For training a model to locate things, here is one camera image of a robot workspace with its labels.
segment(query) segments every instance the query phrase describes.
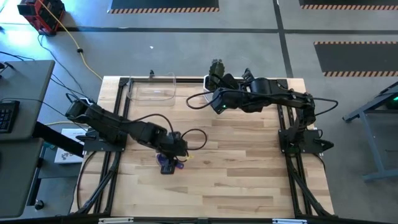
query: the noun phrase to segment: wooden table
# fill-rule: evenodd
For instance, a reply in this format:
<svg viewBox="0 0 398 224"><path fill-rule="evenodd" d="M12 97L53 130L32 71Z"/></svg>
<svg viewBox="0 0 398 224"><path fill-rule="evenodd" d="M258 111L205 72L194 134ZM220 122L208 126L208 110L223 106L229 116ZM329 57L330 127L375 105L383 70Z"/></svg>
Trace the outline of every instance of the wooden table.
<svg viewBox="0 0 398 224"><path fill-rule="evenodd" d="M106 110L113 111L119 78L104 77L98 104ZM295 91L305 91L301 78L288 79L288 84ZM276 105L264 108L262 113L227 110L220 115L210 106L202 110L188 108L185 99L200 92L202 84L178 83L174 106L137 106L132 102L129 119L162 113L171 120L174 130L183 133L200 128L209 140L203 149L190 151L193 158L184 169L176 169L174 175L161 175L155 151L129 139L119 166L112 216L294 217L285 157L279 151ZM205 103L204 97L191 102ZM162 118L145 121L168 128ZM184 138L190 147L200 146L204 140L203 134L195 132ZM98 185L103 157L104 153L98 152L83 173L81 203ZM309 189L325 210L333 213L322 163L311 154L303 154L303 164ZM300 190L298 197L300 208L305 211ZM71 211L76 211L76 200Z"/></svg>

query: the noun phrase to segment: keyboard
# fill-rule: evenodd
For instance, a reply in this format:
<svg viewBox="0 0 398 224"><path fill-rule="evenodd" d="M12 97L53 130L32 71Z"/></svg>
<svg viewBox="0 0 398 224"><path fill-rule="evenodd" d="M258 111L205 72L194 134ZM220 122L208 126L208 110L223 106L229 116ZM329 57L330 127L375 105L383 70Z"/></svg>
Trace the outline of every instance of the keyboard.
<svg viewBox="0 0 398 224"><path fill-rule="evenodd" d="M19 101L0 101L0 134L12 132L18 108Z"/></svg>

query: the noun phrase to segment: gray desk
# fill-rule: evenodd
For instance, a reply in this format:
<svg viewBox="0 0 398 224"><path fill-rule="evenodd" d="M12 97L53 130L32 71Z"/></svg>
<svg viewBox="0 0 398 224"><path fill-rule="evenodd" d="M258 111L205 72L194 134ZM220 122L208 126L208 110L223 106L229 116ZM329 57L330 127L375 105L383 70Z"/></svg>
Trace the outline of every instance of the gray desk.
<svg viewBox="0 0 398 224"><path fill-rule="evenodd" d="M15 69L6 68L1 73L0 100L9 97L43 100L54 69L54 61L8 63ZM20 101L18 117L12 133L0 134L0 141L28 139L32 136L42 104L32 100Z"/></svg>
<svg viewBox="0 0 398 224"><path fill-rule="evenodd" d="M36 169L43 139L0 143L0 217L19 217Z"/></svg>
<svg viewBox="0 0 398 224"><path fill-rule="evenodd" d="M43 138L55 146L82 157L83 146L81 144L37 121L42 107L41 101L44 100L55 62L53 60L29 60L9 63L13 68L8 67L1 73L0 100L18 100L20 104L12 132L0 134L0 142L25 140L31 137Z"/></svg>
<svg viewBox="0 0 398 224"><path fill-rule="evenodd" d="M20 105L12 133L0 134L0 218L20 216L27 201L35 200L40 182L34 173L39 170L36 165L44 141L78 156L83 152L81 144L37 121L54 61L9 63L13 68L1 73L0 100L38 101L9 99L20 101Z"/></svg>

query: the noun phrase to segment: black floor mat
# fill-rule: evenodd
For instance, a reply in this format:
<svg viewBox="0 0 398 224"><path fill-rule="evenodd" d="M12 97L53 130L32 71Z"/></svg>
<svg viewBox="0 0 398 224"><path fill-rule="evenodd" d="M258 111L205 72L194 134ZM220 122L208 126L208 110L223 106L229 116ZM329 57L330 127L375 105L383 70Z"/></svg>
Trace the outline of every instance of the black floor mat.
<svg viewBox="0 0 398 224"><path fill-rule="evenodd" d="M326 77L396 77L396 41L315 42L319 63Z"/></svg>
<svg viewBox="0 0 398 224"><path fill-rule="evenodd" d="M108 13L218 12L218 0L112 0Z"/></svg>
<svg viewBox="0 0 398 224"><path fill-rule="evenodd" d="M398 10L397 0L299 0L302 9Z"/></svg>

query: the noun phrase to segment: gray floor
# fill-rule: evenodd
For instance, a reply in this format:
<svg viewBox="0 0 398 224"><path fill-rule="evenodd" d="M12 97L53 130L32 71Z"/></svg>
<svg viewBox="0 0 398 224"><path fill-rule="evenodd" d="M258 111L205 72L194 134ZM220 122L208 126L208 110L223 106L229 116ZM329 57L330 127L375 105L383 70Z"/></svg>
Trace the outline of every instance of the gray floor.
<svg viewBox="0 0 398 224"><path fill-rule="evenodd" d="M51 59L37 43L37 33L16 15L17 0L9 0L0 13L0 50L12 54ZM85 51L88 64L100 75L148 75L174 72L177 76L198 76L208 71L213 58L222 58L227 72L236 76L246 67L258 77L286 77L278 34L250 33L247 29L276 29L272 0L220 0L220 12L193 14L107 14L109 0L89 4L64 0L68 14L66 26L135 27L135 28L229 28L243 33L217 32L73 32ZM285 29L328 30L398 30L398 11L311 11L302 10L298 0L279 0ZM314 41L397 40L398 35L286 35L287 50L295 78L304 78L307 90L317 97L333 98L339 107L317 118L324 137L335 143L325 153L326 175L335 213L340 217L381 222L398 222L398 179L364 183L361 176L375 171L362 124L346 124L341 117L369 101L380 90L398 78L325 78L322 75ZM59 61L81 83L88 96L97 99L101 82L88 71L76 53L72 40L64 32L44 37L44 45L53 50ZM0 61L12 60L0 55ZM56 65L54 74L77 90L67 73ZM66 91L51 83L46 102L66 111ZM317 110L329 107L317 102ZM43 123L65 120L44 106L39 116ZM54 126L61 130L65 126ZM64 178L51 178L40 190L59 189L66 196L58 201L52 195L40 194L49 208L34 215L66 214L71 202L76 168L61 168ZM50 171L46 175L55 177ZM27 211L25 217L31 217Z"/></svg>

